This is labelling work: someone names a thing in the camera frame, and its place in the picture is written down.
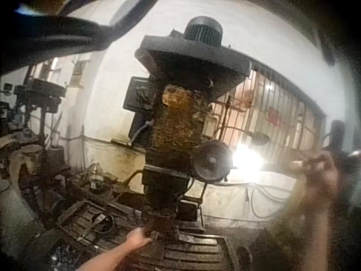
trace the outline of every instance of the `drill press head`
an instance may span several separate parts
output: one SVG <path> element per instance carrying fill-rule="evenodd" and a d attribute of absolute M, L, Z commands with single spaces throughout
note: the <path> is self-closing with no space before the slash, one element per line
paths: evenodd
<path fill-rule="evenodd" d="M 208 105 L 250 73 L 248 58 L 221 46 L 222 36 L 219 22 L 201 16 L 188 23 L 184 34 L 145 36 L 135 53 L 151 75 L 135 91 L 128 88 L 124 108 L 152 110 L 153 131 L 142 183 L 153 217 L 175 217 L 190 178 L 199 179 L 199 168 L 207 170 L 201 178 L 204 182 L 208 181 L 205 176 L 214 182 L 229 173 L 231 154 L 227 148 L 214 142 L 199 146 Z M 206 159 L 200 150 L 206 151 Z M 209 163 L 204 167 L 198 163 L 195 169 L 194 158 L 199 157 L 201 164 Z"/>

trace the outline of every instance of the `human arm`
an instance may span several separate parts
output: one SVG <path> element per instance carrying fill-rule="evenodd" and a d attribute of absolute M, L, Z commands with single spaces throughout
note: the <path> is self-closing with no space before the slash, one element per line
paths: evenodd
<path fill-rule="evenodd" d="M 151 238 L 144 236 L 142 228 L 136 228 L 127 235 L 126 242 L 90 259 L 78 271 L 113 271 L 129 253 L 144 247 L 151 241 Z"/>
<path fill-rule="evenodd" d="M 331 208 L 337 195 L 338 174 L 328 152 L 320 152 L 304 162 L 307 178 L 305 194 L 306 251 L 303 271 L 328 270 Z"/>

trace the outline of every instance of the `human hand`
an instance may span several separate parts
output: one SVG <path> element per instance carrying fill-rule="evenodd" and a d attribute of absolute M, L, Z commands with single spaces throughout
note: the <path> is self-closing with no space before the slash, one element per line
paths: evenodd
<path fill-rule="evenodd" d="M 126 236 L 126 244 L 130 251 L 144 247 L 152 241 L 144 235 L 144 228 L 136 228 Z"/>
<path fill-rule="evenodd" d="M 306 175 L 306 211 L 315 213 L 330 209 L 337 196 L 338 173 L 329 152 L 321 151 L 303 161 Z"/>

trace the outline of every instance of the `rusty drill press column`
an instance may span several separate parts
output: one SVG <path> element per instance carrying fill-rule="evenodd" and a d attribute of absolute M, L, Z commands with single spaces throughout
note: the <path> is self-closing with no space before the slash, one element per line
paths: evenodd
<path fill-rule="evenodd" d="M 147 213 L 162 220 L 162 231 L 170 229 L 165 225 L 172 225 L 178 203 L 194 177 L 190 157 L 201 143 L 208 105 L 250 72 L 244 55 L 221 46 L 222 35 L 219 22 L 196 17 L 184 35 L 145 36 L 135 54 L 151 73 L 152 94 L 145 99 L 141 86 L 135 96 L 147 108 L 152 101 L 154 125 L 142 183 L 150 204 Z M 205 163 L 216 171 L 214 164 L 221 160 L 208 157 Z"/>

